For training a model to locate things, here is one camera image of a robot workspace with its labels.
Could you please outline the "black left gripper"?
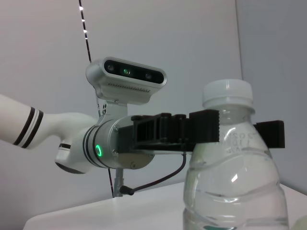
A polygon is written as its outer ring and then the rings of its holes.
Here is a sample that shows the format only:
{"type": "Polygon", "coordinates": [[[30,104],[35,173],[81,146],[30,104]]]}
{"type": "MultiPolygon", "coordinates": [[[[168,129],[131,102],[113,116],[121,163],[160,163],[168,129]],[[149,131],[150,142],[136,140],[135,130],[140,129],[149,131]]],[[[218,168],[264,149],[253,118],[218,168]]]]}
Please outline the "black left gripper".
{"type": "Polygon", "coordinates": [[[192,145],[219,141],[219,112],[201,110],[171,115],[134,115],[118,130],[118,152],[136,150],[192,152],[192,145]]]}

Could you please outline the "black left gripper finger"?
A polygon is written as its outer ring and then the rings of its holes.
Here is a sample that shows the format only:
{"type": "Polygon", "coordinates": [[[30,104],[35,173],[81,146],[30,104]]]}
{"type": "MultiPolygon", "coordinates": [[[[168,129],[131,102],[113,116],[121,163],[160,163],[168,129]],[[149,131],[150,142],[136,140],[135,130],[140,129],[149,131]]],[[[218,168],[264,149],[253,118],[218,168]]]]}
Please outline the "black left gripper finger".
{"type": "Polygon", "coordinates": [[[254,124],[269,149],[285,148],[284,121],[267,121],[254,124]]]}

